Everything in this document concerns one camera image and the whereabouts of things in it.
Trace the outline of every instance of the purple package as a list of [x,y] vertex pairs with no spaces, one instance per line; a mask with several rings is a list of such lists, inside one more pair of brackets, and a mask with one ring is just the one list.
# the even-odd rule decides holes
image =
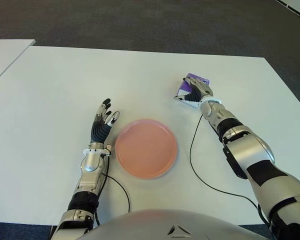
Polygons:
[[[206,83],[208,85],[210,83],[209,79],[206,79],[206,78],[194,75],[192,73],[188,73],[188,75],[186,77],[187,78],[190,77],[190,78],[197,79],[197,80],[202,81],[202,82],[204,82],[204,83]],[[186,81],[183,81],[182,84],[181,84],[181,86],[179,87],[177,96],[189,94],[189,93],[191,93],[191,91],[192,91],[192,89],[189,86],[189,84]],[[188,105],[190,105],[192,107],[195,107],[195,108],[198,106],[198,103],[194,102],[194,101],[184,101],[184,103],[188,104]]]
[[[203,77],[200,77],[200,76],[197,76],[197,75],[194,75],[192,73],[188,73],[188,75],[186,76],[187,78],[194,78],[194,79],[198,79],[202,82],[205,82],[206,84],[209,85],[210,81],[209,79],[206,79],[206,78],[203,78]],[[181,84],[180,88],[181,90],[183,91],[186,91],[188,93],[191,93],[191,87],[189,86],[189,84],[186,82],[186,81],[183,81],[183,83]]]

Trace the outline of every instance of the white tabletop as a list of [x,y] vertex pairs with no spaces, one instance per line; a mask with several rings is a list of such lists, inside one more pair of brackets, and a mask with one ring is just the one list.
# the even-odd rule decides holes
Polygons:
[[0,39],[0,75],[35,42],[33,39]]
[[[129,175],[111,157],[109,173],[126,187],[132,211],[184,209],[261,224],[249,202],[211,190],[190,168],[200,113],[173,100],[187,73],[210,79],[214,95],[271,146],[277,166],[300,179],[300,103],[264,58],[30,46],[0,77],[0,222],[58,224],[80,177],[96,110],[109,97],[121,115],[106,143],[114,145],[125,125],[142,118],[169,126],[178,143],[174,166],[152,180]],[[214,187],[256,202],[222,147],[202,120],[194,167]],[[126,211],[123,191],[109,179],[100,221]]]

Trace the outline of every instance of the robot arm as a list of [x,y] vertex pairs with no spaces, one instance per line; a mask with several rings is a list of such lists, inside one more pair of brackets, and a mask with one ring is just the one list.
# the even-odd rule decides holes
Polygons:
[[204,118],[223,143],[232,170],[249,180],[272,233],[279,240],[300,239],[300,181],[275,166],[267,143],[226,110],[206,83],[192,77],[184,81],[192,93],[175,99],[199,102]]
[[94,214],[99,205],[99,197],[104,185],[102,173],[105,169],[105,158],[109,159],[111,146],[104,147],[104,142],[120,113],[116,111],[107,121],[111,111],[110,99],[99,107],[91,128],[91,140],[88,149],[83,150],[81,177],[75,187],[67,211],[62,215],[52,240],[74,240],[93,229]]

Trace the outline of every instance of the gray carpet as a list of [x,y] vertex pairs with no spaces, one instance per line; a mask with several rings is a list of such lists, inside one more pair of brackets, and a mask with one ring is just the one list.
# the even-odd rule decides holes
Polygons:
[[[275,0],[0,0],[0,39],[264,57],[300,101],[300,17]],[[264,225],[247,228],[269,234]],[[47,232],[0,223],[0,239],[44,239]]]

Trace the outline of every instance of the black cable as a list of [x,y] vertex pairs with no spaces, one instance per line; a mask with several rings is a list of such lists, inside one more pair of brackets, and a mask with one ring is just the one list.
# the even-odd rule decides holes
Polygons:
[[213,190],[216,190],[216,191],[218,191],[218,192],[220,192],[220,193],[224,193],[224,194],[228,194],[228,195],[232,195],[232,196],[244,198],[244,199],[248,200],[248,201],[249,201],[256,209],[258,209],[257,205],[256,205],[250,198],[248,198],[248,197],[246,197],[246,196],[243,196],[243,195],[239,195],[239,194],[234,194],[234,193],[231,193],[231,192],[227,192],[227,191],[222,191],[222,190],[219,190],[219,189],[217,189],[217,188],[215,188],[215,187],[213,187],[213,186],[210,186],[208,183],[206,183],[205,181],[203,181],[202,178],[199,177],[199,175],[197,174],[197,172],[196,172],[196,170],[195,170],[195,168],[194,168],[194,166],[193,166],[193,164],[192,164],[191,150],[192,150],[192,145],[194,144],[194,140],[195,140],[195,137],[196,137],[196,134],[197,134],[197,130],[198,130],[198,127],[199,127],[199,124],[200,124],[200,122],[201,122],[202,117],[203,117],[203,115],[201,115],[201,117],[200,117],[200,119],[199,119],[199,122],[198,122],[198,124],[197,124],[197,126],[196,126],[196,129],[195,129],[195,132],[194,132],[194,135],[193,135],[193,139],[192,139],[192,142],[191,142],[191,146],[190,146],[190,153],[189,153],[190,165],[191,165],[191,168],[192,168],[194,174],[197,176],[197,178],[198,178],[201,182],[203,182],[203,183],[204,183],[205,185],[207,185],[209,188],[211,188],[211,189],[213,189]]
[[260,204],[258,204],[258,214],[259,214],[259,217],[261,218],[262,222],[264,222],[264,224],[266,225],[266,227],[268,228],[270,234],[271,234],[271,237],[273,240],[275,240],[275,236],[273,235],[273,233],[271,232],[270,230],[270,223],[266,220],[266,218],[264,217],[264,215],[262,214],[262,210],[261,210],[261,206]]
[[[100,195],[101,195],[101,193],[102,193],[102,191],[103,191],[103,189],[104,189],[104,187],[106,185],[107,178],[110,178],[113,181],[115,181],[122,188],[122,190],[124,191],[124,193],[126,195],[126,198],[128,200],[128,213],[130,213],[131,212],[131,208],[130,208],[130,198],[129,198],[129,195],[128,195],[127,191],[125,190],[125,188],[122,186],[122,184],[118,180],[116,180],[112,176],[109,176],[109,174],[108,174],[109,173],[109,167],[110,167],[110,162],[109,162],[110,157],[109,156],[108,156],[107,160],[108,160],[108,163],[107,163],[107,166],[106,166],[106,172],[105,172],[105,174],[102,173],[102,175],[104,176],[104,181],[103,181],[102,186],[100,188],[100,191],[98,193],[98,199],[99,199],[99,197],[100,197]],[[94,212],[94,218],[95,218],[96,224],[99,226],[100,225],[100,221],[98,219],[97,211]]]
[[108,177],[108,173],[109,173],[109,166],[110,166],[110,157],[108,156],[108,163],[106,165],[106,175],[104,176],[104,181],[102,183],[102,186],[100,188],[100,191],[98,193],[98,199],[100,198],[100,195],[102,193],[102,190],[104,189],[105,185],[106,185],[106,181],[107,181],[107,177]]
[[99,225],[100,225],[100,222],[99,222],[99,219],[98,219],[97,211],[94,212],[94,218],[95,218],[96,224],[99,226]]
[[130,210],[130,198],[129,198],[129,195],[128,195],[127,191],[126,191],[125,188],[122,186],[122,184],[121,184],[118,180],[116,180],[114,177],[108,175],[108,178],[110,178],[110,179],[112,179],[113,181],[115,181],[115,182],[122,188],[122,190],[124,191],[124,193],[125,193],[125,195],[126,195],[126,199],[128,200],[128,213],[130,213],[130,212],[131,212],[131,210]]
[[[109,166],[110,166],[110,161],[109,160],[110,160],[110,157],[108,156],[108,163],[106,165],[106,175],[104,175],[104,180],[103,180],[102,186],[101,186],[101,188],[100,188],[100,190],[98,192],[98,196],[97,196],[98,200],[99,200],[100,195],[101,195],[101,193],[102,193],[102,191],[103,191],[103,189],[104,189],[104,187],[106,185],[106,181],[107,181],[107,177],[108,177],[108,173],[109,173]],[[95,212],[94,212],[94,218],[95,218],[96,224],[99,226],[100,222],[99,222],[99,219],[98,219],[97,210],[95,210]]]
[[264,222],[264,224],[270,228],[270,223],[265,219],[265,217],[262,215],[262,212],[261,212],[261,206],[260,204],[258,204],[258,214],[259,214],[259,217],[261,218],[262,222]]

